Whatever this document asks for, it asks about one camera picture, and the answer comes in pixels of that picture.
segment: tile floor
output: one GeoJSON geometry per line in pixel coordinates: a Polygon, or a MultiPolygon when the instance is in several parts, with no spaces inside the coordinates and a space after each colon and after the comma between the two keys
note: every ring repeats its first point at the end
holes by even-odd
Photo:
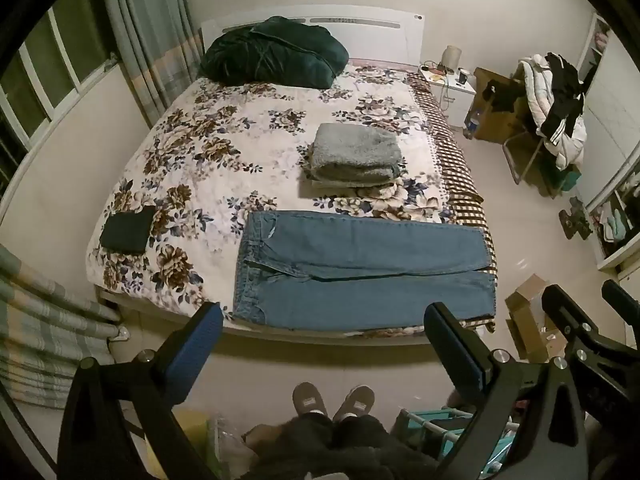
{"type": "MultiPolygon", "coordinates": [[[[621,320],[600,297],[609,276],[596,269],[588,242],[567,240],[558,212],[568,199],[542,196],[533,181],[516,186],[499,144],[467,140],[459,134],[494,236],[498,261],[497,329],[486,334],[489,348],[515,353],[505,324],[504,298],[532,273],[561,285],[587,311],[604,335],[623,340],[621,320]]],[[[130,360],[141,349],[157,348],[174,329],[165,320],[131,312],[128,342],[112,345],[118,360],[130,360]]],[[[390,427],[399,408],[429,409],[443,405],[451,382],[427,345],[390,348],[341,348],[260,341],[223,336],[194,385],[186,405],[220,412],[239,431],[258,423],[277,424],[294,415],[293,387],[311,381],[329,410],[337,409],[349,389],[369,384],[376,392],[372,414],[390,427]]]]}

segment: folded gray blanket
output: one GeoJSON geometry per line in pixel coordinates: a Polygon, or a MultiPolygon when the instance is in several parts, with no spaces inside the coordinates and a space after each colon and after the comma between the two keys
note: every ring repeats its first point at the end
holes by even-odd
{"type": "Polygon", "coordinates": [[[314,186],[371,187],[400,174],[396,134],[361,124],[323,123],[311,156],[314,186]]]}

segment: brown shoe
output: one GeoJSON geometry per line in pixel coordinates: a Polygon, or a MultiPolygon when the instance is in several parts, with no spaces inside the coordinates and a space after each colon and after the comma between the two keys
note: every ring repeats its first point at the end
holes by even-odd
{"type": "Polygon", "coordinates": [[[364,384],[356,386],[344,399],[342,406],[335,412],[334,422],[338,422],[347,413],[357,416],[368,415],[376,400],[373,390],[364,384]]]}
{"type": "Polygon", "coordinates": [[[311,383],[300,383],[295,387],[293,390],[293,405],[298,415],[319,410],[328,416],[320,392],[311,383]]]}

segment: nightstand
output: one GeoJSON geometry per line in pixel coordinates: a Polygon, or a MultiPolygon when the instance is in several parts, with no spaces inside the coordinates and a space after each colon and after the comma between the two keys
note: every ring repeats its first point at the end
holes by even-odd
{"type": "Polygon", "coordinates": [[[458,83],[458,72],[447,74],[449,82],[447,89],[443,75],[437,75],[428,70],[420,70],[420,73],[429,82],[436,101],[441,103],[442,113],[447,119],[447,123],[450,126],[465,126],[466,113],[471,108],[476,95],[476,91],[469,84],[469,81],[461,85],[458,83]]]}

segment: gray curtain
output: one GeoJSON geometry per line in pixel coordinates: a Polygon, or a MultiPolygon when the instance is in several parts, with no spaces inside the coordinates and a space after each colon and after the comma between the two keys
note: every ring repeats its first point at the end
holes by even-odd
{"type": "Polygon", "coordinates": [[[150,124],[196,79],[202,42],[186,0],[105,0],[120,56],[150,124]]]}
{"type": "Polygon", "coordinates": [[[79,298],[0,245],[0,381],[17,400],[64,408],[78,363],[112,364],[119,314],[79,298]]]}

